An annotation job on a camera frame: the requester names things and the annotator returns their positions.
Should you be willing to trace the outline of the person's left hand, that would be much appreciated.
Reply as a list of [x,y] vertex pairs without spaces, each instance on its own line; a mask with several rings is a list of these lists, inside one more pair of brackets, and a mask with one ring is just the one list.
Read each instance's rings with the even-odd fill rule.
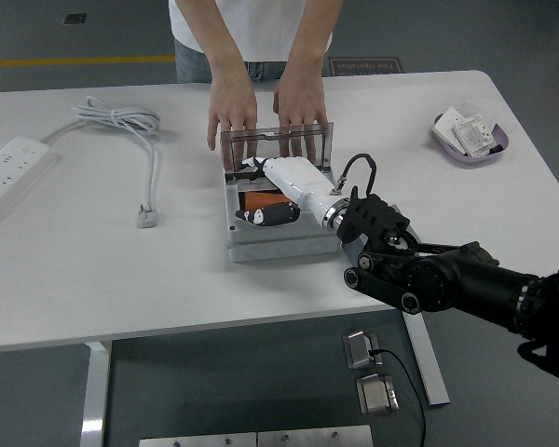
[[322,78],[284,74],[274,93],[273,109],[281,128],[326,125],[328,119]]

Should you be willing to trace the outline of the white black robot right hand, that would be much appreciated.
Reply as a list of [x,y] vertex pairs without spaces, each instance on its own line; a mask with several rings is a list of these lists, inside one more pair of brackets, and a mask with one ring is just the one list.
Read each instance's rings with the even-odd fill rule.
[[300,212],[309,211],[327,230],[337,231],[348,208],[349,199],[333,194],[334,185],[306,158],[251,157],[244,162],[263,174],[287,197],[287,202],[256,210],[238,210],[236,216],[253,225],[270,227],[295,222]]

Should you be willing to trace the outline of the person's right hand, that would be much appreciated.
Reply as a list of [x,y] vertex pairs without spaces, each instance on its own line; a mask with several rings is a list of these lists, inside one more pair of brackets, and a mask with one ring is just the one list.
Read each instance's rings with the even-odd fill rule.
[[216,149],[220,132],[251,130],[257,124],[257,101],[251,79],[237,74],[215,76],[211,82],[207,144]]

